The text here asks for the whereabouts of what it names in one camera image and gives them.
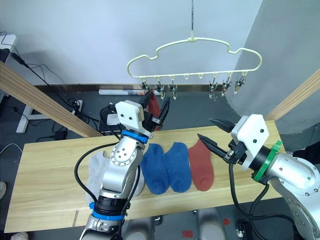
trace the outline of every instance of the sock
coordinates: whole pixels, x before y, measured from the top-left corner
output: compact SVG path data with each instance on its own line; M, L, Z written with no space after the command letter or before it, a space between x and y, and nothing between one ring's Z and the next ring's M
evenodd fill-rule
M150 143L140 164L146 185L153 194L163 194L169 187L163 153L159 144Z
M214 169L210 160L210 151L198 139L196 144L188 149L193 183L199 191L207 191L214 183Z
M163 154L171 188L177 193L187 191L191 186L191 172L188 161L188 148L182 142L173 143Z
M153 114L153 116L155 116L155 117L160 116L159 103L158 103L156 95L154 93L152 93L152 97L151 97L149 104L148 104L148 112Z

